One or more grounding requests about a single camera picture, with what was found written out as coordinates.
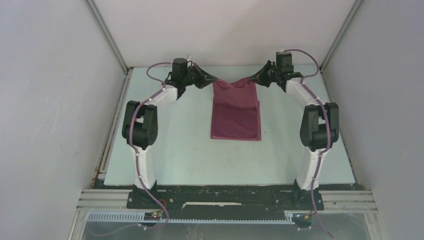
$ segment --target light green table surface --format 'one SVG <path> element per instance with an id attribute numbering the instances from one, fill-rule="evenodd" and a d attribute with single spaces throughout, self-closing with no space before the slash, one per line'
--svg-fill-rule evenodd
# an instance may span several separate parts
<path id="1" fill-rule="evenodd" d="M 228 82 L 256 73 L 262 66 L 202 67 Z M 314 65 L 296 65 L 303 75 Z M 157 67 L 151 75 L 165 79 L 170 67 Z M 327 93 L 320 75 L 307 85 L 322 99 Z M 146 68 L 135 68 L 124 104 L 142 101 L 155 93 L 160 83 L 146 76 Z M 260 101 L 262 141 L 211 139 L 212 85 L 187 88 L 183 96 L 158 109 L 158 138 L 151 148 L 154 173 L 160 185 L 267 185 L 292 184 L 301 167 L 304 146 L 299 137 L 303 109 L 275 83 L 257 86 Z M 132 185 L 135 164 L 130 147 L 121 136 L 123 112 L 105 177 L 105 185 Z M 341 138 L 327 154 L 320 184 L 354 183 L 352 169 Z"/>

